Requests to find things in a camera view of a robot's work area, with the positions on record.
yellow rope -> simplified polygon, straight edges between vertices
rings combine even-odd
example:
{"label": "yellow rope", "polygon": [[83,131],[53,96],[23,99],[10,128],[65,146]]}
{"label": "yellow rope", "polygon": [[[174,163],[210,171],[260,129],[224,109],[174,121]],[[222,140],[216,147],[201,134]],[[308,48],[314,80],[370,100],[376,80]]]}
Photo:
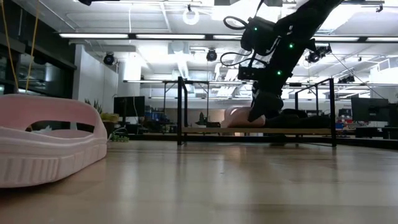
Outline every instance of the yellow rope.
{"label": "yellow rope", "polygon": [[14,62],[12,61],[12,54],[11,54],[11,47],[10,47],[10,41],[8,38],[8,28],[7,28],[7,21],[6,21],[6,11],[4,9],[4,1],[1,0],[1,10],[2,10],[2,21],[4,23],[4,30],[6,32],[6,40],[7,40],[7,47],[8,47],[8,54],[10,57],[10,62],[11,62],[11,68],[12,68],[12,74],[14,75],[14,81],[15,81],[15,86],[17,88],[17,91],[19,91],[18,88],[18,79],[17,75],[15,73],[15,68],[14,68]]}
{"label": "yellow rope", "polygon": [[36,32],[37,32],[37,24],[39,23],[39,6],[40,6],[40,0],[37,0],[37,5],[36,5],[36,22],[35,22],[35,29],[33,31],[33,41],[32,41],[32,50],[30,51],[30,63],[29,63],[29,69],[27,72],[27,81],[26,81],[26,89],[25,89],[25,94],[27,94],[27,89],[29,86],[29,78],[30,78],[30,72],[32,70],[32,62],[33,62],[33,51],[35,49],[35,43],[36,43]]}

black robotic arm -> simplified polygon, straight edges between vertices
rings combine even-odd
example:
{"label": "black robotic arm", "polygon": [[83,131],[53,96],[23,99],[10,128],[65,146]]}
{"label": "black robotic arm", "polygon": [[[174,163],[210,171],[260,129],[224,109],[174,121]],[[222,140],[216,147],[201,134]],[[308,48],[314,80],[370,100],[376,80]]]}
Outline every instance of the black robotic arm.
{"label": "black robotic arm", "polygon": [[[262,3],[275,6],[276,2],[281,1],[262,0],[258,9]],[[255,80],[252,110],[248,119],[250,122],[261,115],[267,118],[278,115],[284,105],[280,98],[283,86],[293,75],[292,71],[305,49],[317,50],[312,37],[332,10],[342,2],[343,0],[309,0],[296,12],[276,23],[255,16],[245,24],[241,47],[253,51],[254,55],[248,67],[239,67],[238,78]],[[264,68],[252,68],[256,54],[272,56]]]}

ceiling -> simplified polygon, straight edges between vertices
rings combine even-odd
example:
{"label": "ceiling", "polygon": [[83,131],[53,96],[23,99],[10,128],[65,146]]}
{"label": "ceiling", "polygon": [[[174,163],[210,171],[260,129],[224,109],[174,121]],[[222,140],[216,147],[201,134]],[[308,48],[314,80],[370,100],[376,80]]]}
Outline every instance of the ceiling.
{"label": "ceiling", "polygon": [[[35,12],[35,1],[14,0],[16,3]],[[387,0],[384,10],[376,13],[378,6],[339,6],[322,25],[321,34],[336,35],[396,35],[398,34],[398,7],[396,1]],[[132,33],[175,33],[175,34],[236,34],[239,31],[228,29],[222,19],[225,16],[237,16],[244,20],[254,14],[258,0],[240,0],[231,6],[214,6],[214,1],[205,0],[201,4],[191,2],[192,9],[199,14],[195,25],[184,21],[187,3],[173,2],[149,3],[149,1],[133,1],[134,4],[106,4],[94,2],[86,6],[74,0],[40,0],[40,19],[59,32],[132,32]],[[276,7],[262,6],[259,15],[277,21],[294,11],[294,6]],[[145,78],[159,77],[157,74],[171,74],[178,70],[178,59],[168,54],[171,41],[156,40],[90,40],[81,42],[86,50],[93,55],[104,55],[106,46],[135,46],[136,52],[142,57],[142,74]],[[216,49],[218,58],[225,52],[239,52],[237,41],[185,41],[190,48],[190,55],[185,57],[187,68],[199,71],[215,71],[219,61],[207,62],[208,49]],[[299,61],[290,82],[311,82],[326,77],[338,78],[349,74],[346,68],[355,71],[358,76],[366,77],[369,68],[388,57],[398,55],[397,44],[331,44],[336,57],[328,55],[317,64],[308,68],[304,57]],[[128,52],[120,52],[118,57],[127,57]]]}

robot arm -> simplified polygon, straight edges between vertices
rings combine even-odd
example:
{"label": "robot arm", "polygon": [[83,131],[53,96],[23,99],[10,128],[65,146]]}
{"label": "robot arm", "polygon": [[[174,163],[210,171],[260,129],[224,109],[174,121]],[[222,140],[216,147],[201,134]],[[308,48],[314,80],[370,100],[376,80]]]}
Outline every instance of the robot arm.
{"label": "robot arm", "polygon": [[[279,0],[262,0],[268,6],[275,6]],[[245,24],[241,47],[253,51],[248,67],[240,67],[240,80],[255,80],[252,110],[249,121],[261,115],[274,116],[283,107],[280,96],[287,79],[291,77],[305,49],[316,51],[315,35],[335,7],[343,0],[309,0],[297,11],[276,23],[255,16]],[[256,54],[271,55],[264,68],[252,68]]]}

wooden floor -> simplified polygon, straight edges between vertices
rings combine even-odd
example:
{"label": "wooden floor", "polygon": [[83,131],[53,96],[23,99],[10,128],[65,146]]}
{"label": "wooden floor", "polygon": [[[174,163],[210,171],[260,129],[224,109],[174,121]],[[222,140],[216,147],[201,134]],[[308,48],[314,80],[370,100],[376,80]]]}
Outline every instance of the wooden floor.
{"label": "wooden floor", "polygon": [[398,151],[117,143],[65,180],[0,190],[0,223],[398,223]]}

